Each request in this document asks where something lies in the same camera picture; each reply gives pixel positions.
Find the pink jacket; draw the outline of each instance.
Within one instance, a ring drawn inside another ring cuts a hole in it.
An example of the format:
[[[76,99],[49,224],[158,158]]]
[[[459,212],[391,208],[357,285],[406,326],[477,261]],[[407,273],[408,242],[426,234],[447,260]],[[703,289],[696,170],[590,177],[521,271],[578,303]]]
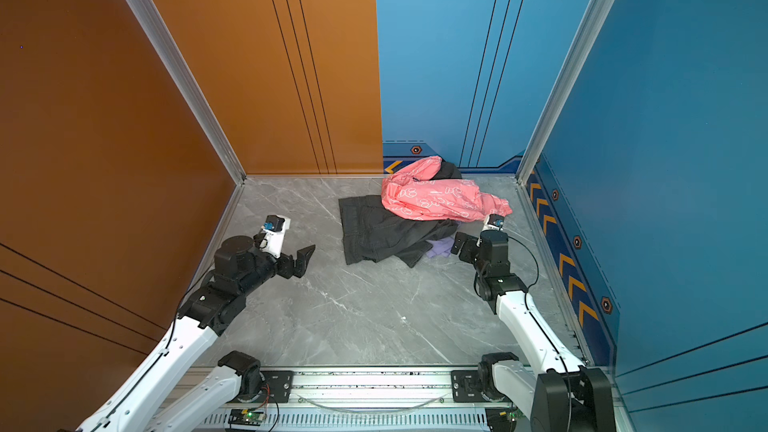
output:
[[[427,180],[440,170],[439,156],[422,158],[403,167],[382,183],[382,204],[411,220],[450,218],[461,222],[483,220],[488,214],[508,216],[509,202],[480,192],[474,181],[462,178]]]

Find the brown wall panel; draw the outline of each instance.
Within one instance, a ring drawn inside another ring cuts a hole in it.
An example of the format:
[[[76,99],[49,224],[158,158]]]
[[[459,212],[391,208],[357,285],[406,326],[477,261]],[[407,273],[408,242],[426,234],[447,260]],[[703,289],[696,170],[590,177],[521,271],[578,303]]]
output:
[[[376,0],[154,2],[246,172],[381,171]]]
[[[29,256],[0,269],[105,318],[7,274],[0,298],[122,344],[0,302],[0,430],[73,429],[168,326],[234,184],[125,0],[0,16],[0,243]]]

